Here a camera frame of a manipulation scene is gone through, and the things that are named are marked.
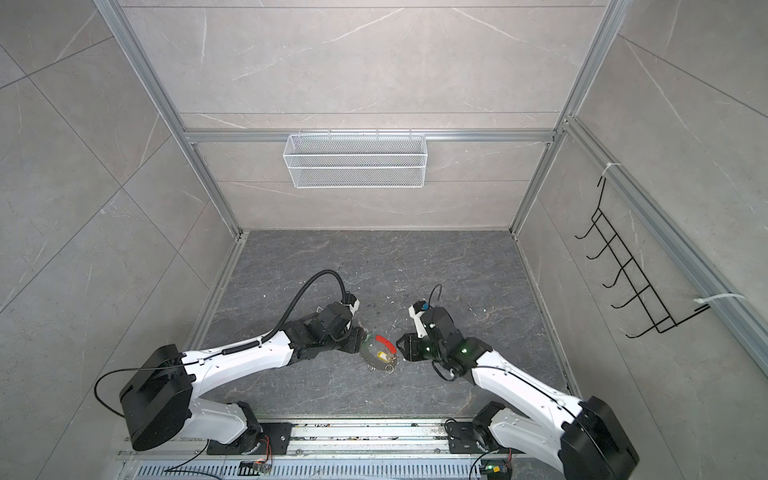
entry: black cable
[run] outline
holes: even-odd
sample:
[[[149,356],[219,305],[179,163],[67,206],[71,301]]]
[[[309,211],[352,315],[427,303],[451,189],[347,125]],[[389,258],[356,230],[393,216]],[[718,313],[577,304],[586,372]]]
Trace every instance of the black cable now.
[[[291,303],[286,309],[283,316],[280,317],[280,321],[277,322],[277,325],[275,325],[274,328],[272,328],[269,333],[261,337],[261,340],[254,340],[253,342],[248,342],[248,343],[244,343],[243,345],[233,346],[231,348],[224,349],[221,351],[221,355],[231,355],[233,353],[243,352],[245,350],[252,349],[254,346],[259,346],[262,343],[269,342],[270,339],[272,339],[272,337],[274,337],[280,331],[280,327],[283,326],[286,320],[288,320],[288,316],[290,315],[291,312],[293,312],[293,308],[299,302],[299,299],[304,294],[304,292],[306,292],[306,289],[310,288],[310,285],[312,285],[315,280],[319,279],[321,276],[326,274],[333,275],[336,278],[336,280],[339,281],[339,286],[341,287],[341,302],[344,303],[344,299],[346,297],[346,290],[344,290],[344,280],[342,280],[341,276],[335,270],[321,270],[315,273],[314,275],[312,275],[312,277],[301,286],[301,289],[299,289],[299,292],[296,294],[293,300],[291,300]]]
[[[440,287],[440,291],[437,292],[437,299],[435,299],[435,301],[440,300],[440,296],[442,295],[442,283],[438,283],[432,289],[432,292],[429,294],[429,300],[427,300],[427,306],[429,306],[430,308],[432,308],[432,294],[435,293],[435,290],[437,290],[437,287]]]
[[[207,477],[215,478],[216,480],[224,480],[224,479],[223,479],[223,478],[221,478],[219,475],[214,475],[213,473],[199,472],[199,471],[197,471],[197,470],[184,470],[184,469],[181,469],[181,470],[173,470],[173,472],[179,472],[179,473],[196,473],[196,474],[198,474],[198,475],[205,475],[205,476],[207,476]]]
[[[454,381],[455,381],[455,380],[458,378],[458,377],[457,377],[457,375],[456,375],[456,374],[453,372],[453,370],[449,370],[449,372],[450,372],[450,373],[451,373],[451,375],[453,375],[453,376],[452,376],[451,378],[449,378],[449,379],[445,378],[445,377],[442,375],[442,373],[440,373],[440,370],[437,370],[437,363],[438,363],[438,360],[433,360],[433,361],[432,361],[432,368],[435,370],[435,373],[437,373],[437,375],[438,375],[438,376],[439,376],[441,379],[445,380],[446,382],[454,382]]]
[[[212,474],[212,473],[207,473],[207,472],[199,472],[198,470],[186,470],[186,469],[179,469],[179,467],[183,467],[183,466],[185,466],[187,463],[189,463],[189,462],[192,462],[194,459],[196,459],[197,457],[199,457],[199,456],[200,456],[200,454],[202,454],[203,452],[205,452],[205,451],[208,449],[208,445],[210,445],[210,440],[208,440],[208,441],[205,443],[205,446],[204,446],[204,447],[203,447],[203,448],[202,448],[202,449],[201,449],[201,450],[200,450],[198,453],[196,453],[194,457],[190,458],[189,460],[187,460],[187,461],[186,461],[186,462],[184,462],[184,463],[180,463],[179,465],[176,465],[175,467],[166,468],[165,470],[163,470],[163,473],[168,473],[168,472],[180,472],[180,473],[196,473],[196,474],[198,474],[198,475],[206,475],[206,476],[208,476],[208,477],[211,477],[211,478],[216,478],[217,480],[223,480],[223,478],[221,478],[220,476],[218,476],[218,475],[214,475],[214,474]]]
[[[486,453],[480,455],[478,458],[475,458],[475,461],[472,463],[472,466],[469,467],[469,477],[468,477],[469,480],[472,480],[472,470],[474,470],[475,469],[475,465],[477,465],[477,463],[480,462],[480,458],[483,458],[483,457],[485,457],[488,454],[496,453],[496,452],[498,452],[498,449],[490,451],[490,452],[486,452]]]
[[[98,395],[98,384],[101,382],[101,380],[104,379],[104,377],[107,377],[109,375],[112,375],[113,373],[119,373],[119,372],[138,372],[138,371],[141,371],[141,370],[179,369],[179,368],[182,368],[182,367],[187,366],[187,365],[196,365],[196,364],[197,364],[197,362],[192,362],[192,363],[182,363],[181,365],[172,365],[172,366],[155,366],[155,367],[143,367],[143,368],[138,368],[138,369],[117,369],[117,370],[112,370],[111,372],[106,372],[104,375],[100,376],[98,378],[98,380],[96,380],[96,383],[94,383],[94,397],[96,397],[96,400],[104,408],[106,408],[107,410],[109,410],[110,412],[114,413],[115,415],[117,415],[119,417],[125,418],[125,415],[123,415],[122,413],[118,412],[117,410],[113,409],[112,407],[110,407],[109,405],[104,403],[104,400],[102,400],[101,397],[99,397],[99,395]]]
[[[349,329],[346,331],[344,335],[341,335],[339,338],[336,338],[335,336],[328,334],[329,337],[331,337],[331,340],[334,342],[341,342],[342,340],[345,340],[349,338],[349,336],[352,335],[352,327],[350,326]]]
[[[566,409],[564,406],[560,405],[557,400],[555,400],[549,394],[547,394],[544,390],[538,388],[536,385],[533,385],[528,380],[522,378],[520,375],[517,375],[514,372],[510,372],[509,370],[503,369],[501,367],[490,366],[490,365],[478,365],[478,366],[473,367],[473,368],[476,368],[476,369],[501,370],[504,373],[508,373],[509,375],[512,375],[512,376],[516,377],[518,380],[521,380],[522,382],[528,384],[528,386],[532,387],[533,389],[538,390],[539,393],[541,393],[543,396],[547,397],[552,402],[554,402],[555,405],[558,406],[558,408],[565,410],[570,416],[573,417],[574,422],[579,426],[579,428],[581,428],[581,431],[584,432],[587,435],[587,437],[592,441],[592,445],[594,445],[594,447],[598,450],[598,453],[600,454],[600,457],[602,457],[603,461],[605,462],[605,466],[607,466],[608,470],[611,471],[611,475],[613,475],[614,478],[617,477],[616,474],[614,473],[614,470],[611,468],[611,465],[608,463],[608,459],[605,458],[605,454],[603,453],[603,451],[600,448],[600,446],[598,445],[598,443],[594,440],[594,438],[592,438],[592,435],[590,435],[589,431],[584,427],[584,425],[582,425],[581,422],[578,421],[578,419],[576,418],[576,415],[574,415],[571,410]]]
[[[448,424],[449,424],[449,423],[456,423],[456,422],[457,422],[457,421],[456,421],[456,419],[446,419],[446,420],[445,420],[445,421],[442,423],[442,427],[443,427],[443,429],[445,430],[445,434],[448,436],[448,440],[453,440],[453,439],[455,439],[455,438],[456,438],[455,436],[453,436],[453,435],[451,435],[450,433],[448,433]]]

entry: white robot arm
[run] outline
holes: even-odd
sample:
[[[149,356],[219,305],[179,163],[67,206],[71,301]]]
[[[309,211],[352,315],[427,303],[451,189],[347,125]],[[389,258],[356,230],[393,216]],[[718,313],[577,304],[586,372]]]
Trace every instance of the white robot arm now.
[[[341,301],[288,322],[306,288],[327,273],[339,281]],[[245,402],[212,402],[200,396],[251,373],[313,359],[328,350],[358,353],[365,338],[365,331],[352,325],[358,308],[359,301],[344,290],[339,274],[323,270],[307,280],[275,328],[264,335],[184,353],[175,345],[155,350],[120,392],[134,449],[148,450],[174,437],[186,437],[211,439],[209,451],[253,451],[262,429],[250,406]]]
[[[288,322],[306,288],[326,273],[339,281],[342,300]],[[248,404],[223,404],[200,396],[251,373],[313,359],[324,351],[358,353],[366,336],[361,327],[353,326],[358,308],[359,301],[344,290],[338,273],[324,270],[304,284],[265,335],[184,353],[175,345],[157,349],[120,392],[132,445],[141,451],[187,437],[210,439],[209,453],[253,452],[263,430]],[[560,392],[513,366],[481,340],[465,338],[445,308],[418,302],[409,313],[417,333],[405,334],[397,342],[406,360],[431,360],[444,380],[465,378],[522,414],[499,402],[486,406],[470,432],[481,450],[504,447],[528,453],[563,472],[567,480],[629,477],[637,453],[604,402],[595,397],[583,402]]]
[[[528,453],[565,473],[567,480],[629,478],[639,458],[607,404],[560,392],[481,340],[465,338],[443,307],[417,302],[409,314],[416,333],[397,341],[406,360],[431,360],[444,380],[464,377],[523,414],[499,402],[486,406],[472,422],[472,438],[480,449],[506,447]]]

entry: white wire basket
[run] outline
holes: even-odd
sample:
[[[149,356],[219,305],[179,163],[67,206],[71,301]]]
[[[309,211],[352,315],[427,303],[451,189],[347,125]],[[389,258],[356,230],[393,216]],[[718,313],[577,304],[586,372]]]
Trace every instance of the white wire basket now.
[[[427,142],[409,132],[293,134],[283,158],[296,188],[423,187]]]

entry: metal extrusion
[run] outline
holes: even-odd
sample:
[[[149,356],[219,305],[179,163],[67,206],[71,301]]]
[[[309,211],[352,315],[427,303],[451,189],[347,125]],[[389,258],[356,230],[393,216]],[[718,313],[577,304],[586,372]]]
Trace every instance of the metal extrusion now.
[[[136,72],[141,84],[152,99],[152,103],[156,107],[160,116],[165,121],[170,133],[174,136],[174,139],[179,144],[182,153],[189,161],[192,169],[194,170],[197,178],[203,184],[208,196],[213,202],[216,210],[219,211],[222,220],[230,229],[233,237],[237,237],[242,232],[240,226],[237,224],[232,210],[229,208],[227,201],[224,200],[224,196],[219,190],[219,186],[214,179],[214,176],[208,171],[203,158],[189,141],[184,138],[184,127],[181,123],[181,118],[178,114],[178,110],[175,108],[170,100],[170,97],[166,93],[163,85],[154,72],[152,65],[147,59],[147,55],[144,53],[144,49],[141,47],[136,34],[131,28],[131,24],[125,17],[122,8],[117,4],[115,0],[94,0],[96,7],[98,8],[101,16],[104,17],[104,21],[112,30],[112,34],[118,41],[118,44],[123,49],[125,56],[128,59],[128,63]]]
[[[427,141],[551,141],[547,128],[512,128],[506,130],[413,128],[413,129],[271,129],[271,130],[188,130],[189,142],[285,142],[291,134],[414,134]]]
[[[568,99],[565,101],[560,117],[555,128],[554,141],[549,146],[544,154],[541,156],[541,160],[538,162],[536,171],[533,178],[528,183],[528,189],[525,191],[520,206],[515,214],[515,218],[512,220],[512,225],[509,227],[509,231],[512,235],[517,236],[520,233],[520,229],[528,217],[528,212],[531,211],[533,203],[536,200],[541,185],[544,184],[544,180],[549,173],[549,169],[552,167],[552,162],[558,154],[562,139],[562,128],[569,116],[578,113],[581,104],[584,103],[584,99],[587,97],[589,87],[592,86],[595,76],[600,70],[600,66],[603,65],[603,60],[611,48],[611,45],[616,38],[621,24],[624,22],[624,18],[627,16],[629,8],[632,6],[633,0],[611,0],[605,9],[605,15],[600,22],[597,33],[594,35],[592,45],[589,48],[587,57],[584,59],[584,63],[581,65],[581,70],[576,76],[574,86],[571,88],[571,93],[568,95]]]

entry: aluminum rail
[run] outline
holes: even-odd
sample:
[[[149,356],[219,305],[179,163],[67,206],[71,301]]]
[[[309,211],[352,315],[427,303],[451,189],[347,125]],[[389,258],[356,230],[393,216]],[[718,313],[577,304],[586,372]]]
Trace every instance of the aluminum rail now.
[[[608,163],[618,163],[578,118],[567,118],[564,125],[568,135],[592,158],[598,168],[602,170]],[[702,297],[738,292],[627,169],[616,165],[605,171],[605,177]],[[768,329],[765,320],[746,300],[720,298],[712,301],[710,307],[768,376]]]
[[[156,107],[160,116],[168,126],[170,133],[174,136],[174,139],[179,144],[181,152],[189,161],[194,173],[200,182],[203,184],[208,197],[210,197],[216,210],[219,211],[222,220],[230,229],[233,237],[240,235],[242,229],[237,224],[232,210],[224,200],[224,196],[219,190],[219,186],[214,179],[214,176],[208,171],[203,158],[200,153],[194,149],[194,147],[184,138],[184,127],[181,123],[178,111],[173,103],[170,101],[170,97],[166,93],[163,85],[160,83],[157,74],[154,72],[152,65],[147,59],[147,55],[144,53],[144,49],[141,48],[136,34],[131,28],[131,24],[128,23],[128,19],[125,17],[122,8],[117,4],[115,0],[94,0],[96,8],[101,12],[101,16],[104,17],[104,21],[112,30],[112,34],[118,41],[118,44],[123,49],[125,56],[128,59],[128,63],[131,64],[136,75],[139,77],[144,89],[152,99],[152,103]]]
[[[541,155],[533,178],[528,183],[528,188],[525,190],[525,194],[523,194],[518,211],[512,220],[512,225],[509,227],[512,235],[516,236],[520,233],[520,229],[528,217],[531,207],[533,207],[538,191],[541,189],[541,185],[544,184],[547,173],[549,173],[549,169],[552,167],[552,162],[554,162],[554,158],[557,156],[558,150],[560,150],[563,137],[563,123],[567,117],[576,115],[581,104],[584,103],[589,87],[592,86],[600,66],[603,65],[603,60],[605,60],[608,50],[611,49],[616,34],[619,32],[619,28],[624,22],[629,8],[632,6],[632,1],[611,0],[605,8],[605,15],[603,15],[598,31],[594,35],[587,57],[584,59],[584,64],[582,64],[581,70],[576,76],[571,93],[568,95],[563,111],[560,113],[557,126],[555,127],[554,141],[547,146]]]
[[[276,130],[188,130],[187,141],[203,142],[285,142],[291,134],[419,134],[428,141],[552,141],[554,132],[545,128],[486,129],[276,129]]]

